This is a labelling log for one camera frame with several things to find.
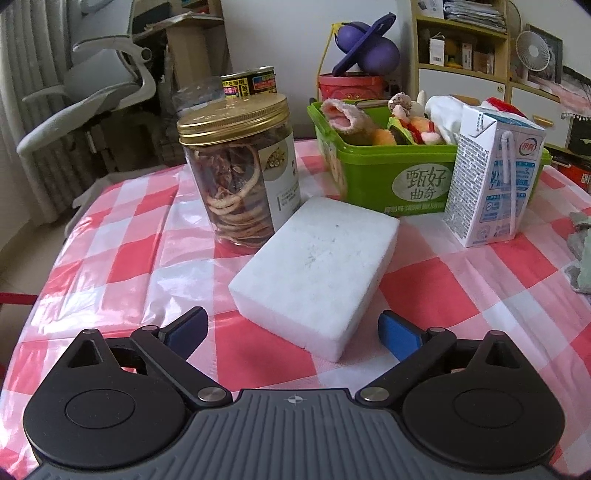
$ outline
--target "jar label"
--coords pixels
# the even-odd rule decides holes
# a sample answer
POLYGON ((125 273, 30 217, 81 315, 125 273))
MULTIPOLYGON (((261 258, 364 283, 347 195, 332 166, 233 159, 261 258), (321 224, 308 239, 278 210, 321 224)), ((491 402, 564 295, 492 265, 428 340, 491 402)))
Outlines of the jar label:
POLYGON ((293 134, 259 150, 259 161, 273 229, 277 231, 296 212, 301 203, 293 134))

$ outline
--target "white plush toy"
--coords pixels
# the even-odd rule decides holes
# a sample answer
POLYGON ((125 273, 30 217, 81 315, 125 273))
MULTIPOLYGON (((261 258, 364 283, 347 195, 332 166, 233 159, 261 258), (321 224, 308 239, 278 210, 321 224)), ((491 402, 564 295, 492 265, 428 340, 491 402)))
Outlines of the white plush toy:
POLYGON ((449 95, 433 96, 425 105, 425 113, 437 125, 448 145, 457 145, 464 105, 464 102, 449 95))

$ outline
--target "blue gripper pad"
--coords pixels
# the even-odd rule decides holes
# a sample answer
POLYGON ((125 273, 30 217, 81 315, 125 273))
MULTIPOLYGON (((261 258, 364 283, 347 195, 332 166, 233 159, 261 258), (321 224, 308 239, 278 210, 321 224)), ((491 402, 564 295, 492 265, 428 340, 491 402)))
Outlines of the blue gripper pad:
POLYGON ((209 318, 201 307, 193 307, 173 323, 160 329, 163 344, 185 360, 207 337, 209 318))
POLYGON ((379 316, 379 341, 400 362, 423 346, 422 335, 424 333, 423 330, 391 310, 386 310, 379 316))

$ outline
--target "red bucket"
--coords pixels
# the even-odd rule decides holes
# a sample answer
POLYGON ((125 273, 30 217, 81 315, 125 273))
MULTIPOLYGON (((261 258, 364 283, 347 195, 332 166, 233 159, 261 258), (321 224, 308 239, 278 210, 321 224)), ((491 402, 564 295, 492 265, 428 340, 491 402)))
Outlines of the red bucket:
POLYGON ((329 73, 318 77, 320 99, 336 98, 338 100, 371 100, 384 97, 384 80, 382 77, 348 73, 344 77, 333 77, 329 73))

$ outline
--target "red and white checkered tablecloth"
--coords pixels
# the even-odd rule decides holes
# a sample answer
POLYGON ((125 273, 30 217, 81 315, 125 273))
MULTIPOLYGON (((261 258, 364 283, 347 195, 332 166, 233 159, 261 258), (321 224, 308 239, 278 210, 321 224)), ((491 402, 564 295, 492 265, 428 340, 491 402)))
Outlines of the red and white checkered tablecloth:
MULTIPOLYGON (((315 141, 298 142, 305 196, 337 196, 315 141)), ((22 412, 46 373, 81 329, 126 336, 166 325, 195 305, 210 332, 189 362, 230 390, 348 387, 355 392, 390 369, 378 315, 392 309, 422 328, 461 338, 504 330, 539 370, 566 413, 554 466, 591 468, 591 305, 564 275, 573 260, 568 213, 591 213, 591 197, 546 167, 522 233, 511 242, 464 249, 441 214, 402 219, 396 252, 341 361, 333 364, 241 317, 228 283, 249 256, 214 243, 187 167, 111 187, 67 240, 33 308, 0 398, 0 465, 23 478, 36 462, 22 412)))

